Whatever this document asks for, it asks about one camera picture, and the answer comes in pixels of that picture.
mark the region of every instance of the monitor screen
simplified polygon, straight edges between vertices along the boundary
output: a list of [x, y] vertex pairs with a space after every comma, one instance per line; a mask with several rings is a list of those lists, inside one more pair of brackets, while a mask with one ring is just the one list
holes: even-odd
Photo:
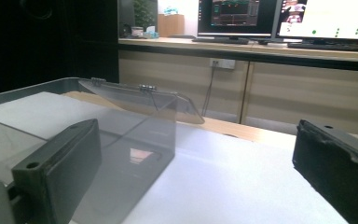
[[277, 36], [358, 40], [358, 1], [283, 0]]
[[133, 0], [118, 0], [118, 21], [135, 26], [135, 9]]
[[277, 0], [199, 0], [198, 36], [270, 37]]

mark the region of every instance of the desk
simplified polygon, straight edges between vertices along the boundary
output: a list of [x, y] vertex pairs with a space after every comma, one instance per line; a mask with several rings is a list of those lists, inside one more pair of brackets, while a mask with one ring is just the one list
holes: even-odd
[[190, 39], [119, 39], [118, 49], [358, 71], [358, 52], [194, 43]]
[[[65, 95], [115, 107], [84, 92]], [[176, 158], [125, 224], [345, 223], [293, 169], [295, 136], [213, 119], [177, 130]]]

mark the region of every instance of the keyboard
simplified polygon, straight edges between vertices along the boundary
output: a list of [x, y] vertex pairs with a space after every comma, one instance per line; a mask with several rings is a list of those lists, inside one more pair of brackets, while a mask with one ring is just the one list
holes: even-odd
[[199, 43], [212, 43], [212, 44], [234, 44], [234, 45], [247, 45], [249, 43], [248, 39], [207, 39], [207, 38], [196, 38], [192, 39], [193, 42]]
[[283, 38], [250, 38], [250, 40], [257, 41], [259, 45], [267, 45], [268, 43], [285, 44]]
[[318, 45], [306, 43], [288, 43], [289, 49], [322, 49], [322, 50], [338, 50], [338, 51], [356, 51], [358, 52], [358, 45]]

